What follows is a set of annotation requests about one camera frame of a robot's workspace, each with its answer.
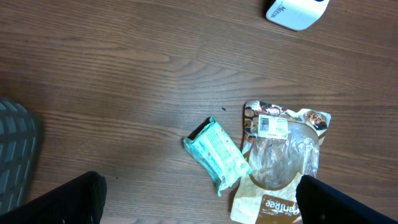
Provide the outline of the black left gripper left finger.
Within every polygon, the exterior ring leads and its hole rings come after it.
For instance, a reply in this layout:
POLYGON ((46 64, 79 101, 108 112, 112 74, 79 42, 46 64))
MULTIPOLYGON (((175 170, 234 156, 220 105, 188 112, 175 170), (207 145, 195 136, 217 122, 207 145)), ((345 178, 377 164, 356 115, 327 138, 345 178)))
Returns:
POLYGON ((106 201, 106 179, 89 171, 1 215, 1 224, 97 224, 106 201))

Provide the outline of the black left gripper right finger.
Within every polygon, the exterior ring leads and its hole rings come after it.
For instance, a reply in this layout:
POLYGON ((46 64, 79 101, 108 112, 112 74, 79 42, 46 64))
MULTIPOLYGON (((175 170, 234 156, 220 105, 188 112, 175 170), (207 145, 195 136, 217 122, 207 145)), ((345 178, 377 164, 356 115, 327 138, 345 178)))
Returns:
POLYGON ((397 224, 310 175, 302 176, 296 199, 303 224, 397 224))

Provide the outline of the brown beige snack pouch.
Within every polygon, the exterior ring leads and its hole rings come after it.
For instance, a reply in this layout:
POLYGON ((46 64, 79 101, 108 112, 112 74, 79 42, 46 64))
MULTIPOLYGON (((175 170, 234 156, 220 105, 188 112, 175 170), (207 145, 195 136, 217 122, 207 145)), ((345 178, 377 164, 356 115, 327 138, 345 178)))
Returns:
POLYGON ((331 115, 293 111, 259 100, 244 105, 242 153, 252 172, 241 177, 230 218, 239 223, 297 223, 296 188, 318 172, 331 115))

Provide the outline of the teal tissue pack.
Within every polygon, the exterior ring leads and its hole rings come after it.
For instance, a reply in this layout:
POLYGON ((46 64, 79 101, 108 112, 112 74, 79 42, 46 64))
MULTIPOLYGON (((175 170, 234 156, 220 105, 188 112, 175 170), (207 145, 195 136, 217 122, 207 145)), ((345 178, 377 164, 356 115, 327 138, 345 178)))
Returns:
POLYGON ((209 173, 218 196, 252 168, 224 128, 207 118, 183 140, 185 150, 209 173))

